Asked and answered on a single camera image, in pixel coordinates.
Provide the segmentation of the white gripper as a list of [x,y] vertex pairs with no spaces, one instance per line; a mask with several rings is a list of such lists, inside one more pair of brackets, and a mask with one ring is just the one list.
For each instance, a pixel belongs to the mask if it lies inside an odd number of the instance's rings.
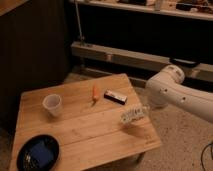
[[150,91],[147,92],[147,104],[152,110],[162,109],[168,106],[168,103],[160,94]]

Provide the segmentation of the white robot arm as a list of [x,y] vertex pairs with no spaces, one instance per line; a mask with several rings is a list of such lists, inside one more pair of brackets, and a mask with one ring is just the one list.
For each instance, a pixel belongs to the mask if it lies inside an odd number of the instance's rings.
[[168,103],[213,123],[213,93],[182,85],[185,74],[176,65],[167,65],[152,76],[145,85],[148,101],[153,108]]

